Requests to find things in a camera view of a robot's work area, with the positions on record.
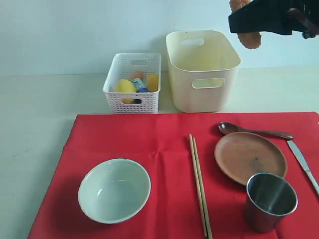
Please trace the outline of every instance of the cream plastic bin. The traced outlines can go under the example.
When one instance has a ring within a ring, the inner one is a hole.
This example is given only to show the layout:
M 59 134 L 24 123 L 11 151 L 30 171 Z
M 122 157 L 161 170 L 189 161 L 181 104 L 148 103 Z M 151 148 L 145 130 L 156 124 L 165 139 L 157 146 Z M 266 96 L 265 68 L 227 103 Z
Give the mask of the cream plastic bin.
M 227 103 L 240 57 L 218 31 L 177 31 L 166 36 L 174 105 L 187 113 L 216 112 Z
M 161 55 L 158 53 L 119 53 L 113 62 L 103 86 L 110 110 L 113 114 L 157 113 L 159 108 Z M 144 72 L 145 85 L 147 75 L 159 76 L 159 88 L 149 93 L 118 93 L 116 84 L 120 79 L 128 79 L 134 71 Z M 139 104 L 125 104 L 124 99 L 141 100 Z

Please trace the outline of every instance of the spoon handle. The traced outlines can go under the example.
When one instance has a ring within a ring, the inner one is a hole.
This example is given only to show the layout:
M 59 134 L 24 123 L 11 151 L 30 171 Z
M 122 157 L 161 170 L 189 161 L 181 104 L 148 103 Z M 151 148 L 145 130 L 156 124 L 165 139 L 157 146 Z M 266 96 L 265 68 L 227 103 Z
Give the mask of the spoon handle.
M 253 130 L 253 129 L 245 129 L 245 132 L 249 133 L 263 133 L 268 135 L 277 136 L 284 139 L 293 139 L 294 136 L 291 133 L 285 133 L 280 131 L 272 131 L 272 130 Z

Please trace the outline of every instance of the wooden chopsticks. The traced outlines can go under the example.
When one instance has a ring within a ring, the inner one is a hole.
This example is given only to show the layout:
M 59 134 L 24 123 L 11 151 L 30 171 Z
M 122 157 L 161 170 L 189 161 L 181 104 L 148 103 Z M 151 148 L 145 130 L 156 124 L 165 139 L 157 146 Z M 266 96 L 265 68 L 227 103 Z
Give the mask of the wooden chopsticks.
M 208 236 L 209 239 L 213 239 L 210 222 L 209 222 L 209 214 L 208 214 L 207 202 L 205 197 L 203 178 L 201 175 L 200 165 L 198 160 L 196 140 L 191 134 L 189 134 L 189 141 L 190 141 L 191 156 L 193 160 L 194 175 L 196 180 L 199 209 L 201 214 L 201 220 L 203 223 L 204 236 L 205 237 Z

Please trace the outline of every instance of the metal cup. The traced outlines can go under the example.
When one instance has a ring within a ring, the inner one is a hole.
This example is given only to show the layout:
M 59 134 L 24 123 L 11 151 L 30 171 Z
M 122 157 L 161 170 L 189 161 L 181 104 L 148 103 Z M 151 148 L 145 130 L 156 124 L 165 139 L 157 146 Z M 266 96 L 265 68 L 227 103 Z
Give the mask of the metal cup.
M 286 215 L 295 211 L 296 192 L 283 178 L 272 173 L 257 173 L 247 182 L 245 219 L 250 227 L 267 233 Z

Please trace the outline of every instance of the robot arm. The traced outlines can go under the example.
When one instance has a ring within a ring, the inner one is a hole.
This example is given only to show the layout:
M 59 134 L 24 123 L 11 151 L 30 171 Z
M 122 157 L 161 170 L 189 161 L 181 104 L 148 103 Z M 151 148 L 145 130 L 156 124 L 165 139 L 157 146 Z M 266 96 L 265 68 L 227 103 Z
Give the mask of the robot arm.
M 319 35 L 319 0 L 253 0 L 229 17 L 232 33 L 268 31 L 305 39 Z

